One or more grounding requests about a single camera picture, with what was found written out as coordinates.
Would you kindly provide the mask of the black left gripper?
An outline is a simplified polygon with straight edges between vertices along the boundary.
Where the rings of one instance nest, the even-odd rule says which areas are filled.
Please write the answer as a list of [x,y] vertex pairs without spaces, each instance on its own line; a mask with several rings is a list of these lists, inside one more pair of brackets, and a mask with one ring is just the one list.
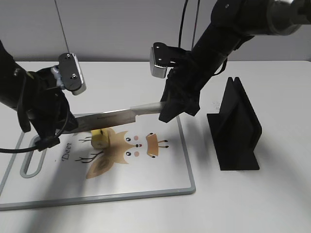
[[47,69],[24,72],[24,132],[35,128],[40,143],[59,143],[62,133],[79,126],[69,103]]

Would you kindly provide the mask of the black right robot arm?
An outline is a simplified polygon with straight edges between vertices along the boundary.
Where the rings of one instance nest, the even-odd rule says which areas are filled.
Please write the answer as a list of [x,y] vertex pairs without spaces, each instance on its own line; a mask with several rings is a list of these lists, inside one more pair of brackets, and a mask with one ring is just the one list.
[[191,50],[154,43],[157,65],[169,67],[159,119],[169,122],[200,109],[200,92],[224,71],[228,56],[256,35],[291,35],[311,22],[308,0],[219,0],[210,24]]

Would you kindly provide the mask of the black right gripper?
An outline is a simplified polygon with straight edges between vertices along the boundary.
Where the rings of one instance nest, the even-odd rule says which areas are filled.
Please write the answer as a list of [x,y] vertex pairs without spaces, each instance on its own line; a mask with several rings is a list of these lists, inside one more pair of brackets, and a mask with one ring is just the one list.
[[209,80],[207,72],[190,52],[174,61],[176,66],[169,71],[160,100],[163,108],[159,120],[162,122],[169,122],[181,113],[195,116],[200,110],[200,92]]

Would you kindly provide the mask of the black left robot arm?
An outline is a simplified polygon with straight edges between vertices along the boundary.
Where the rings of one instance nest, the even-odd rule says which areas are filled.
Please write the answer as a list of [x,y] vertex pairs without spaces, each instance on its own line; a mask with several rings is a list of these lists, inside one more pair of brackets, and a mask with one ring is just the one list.
[[0,101],[17,113],[21,130],[34,128],[43,141],[55,141],[58,133],[78,127],[65,97],[58,66],[26,71],[0,47]]

